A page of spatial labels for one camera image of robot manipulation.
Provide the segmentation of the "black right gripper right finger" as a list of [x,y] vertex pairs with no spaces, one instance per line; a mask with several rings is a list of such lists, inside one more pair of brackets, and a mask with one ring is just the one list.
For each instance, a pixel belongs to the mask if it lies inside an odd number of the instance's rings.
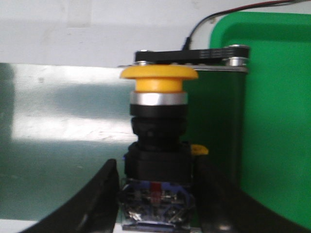
[[306,233],[243,192],[207,156],[195,158],[195,200],[204,233]]

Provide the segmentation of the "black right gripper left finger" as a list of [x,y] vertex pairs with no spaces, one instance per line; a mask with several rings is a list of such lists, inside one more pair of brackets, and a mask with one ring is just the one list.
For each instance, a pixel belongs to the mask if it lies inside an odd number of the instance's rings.
[[109,159],[69,201],[24,233],[112,233],[119,204],[117,162]]

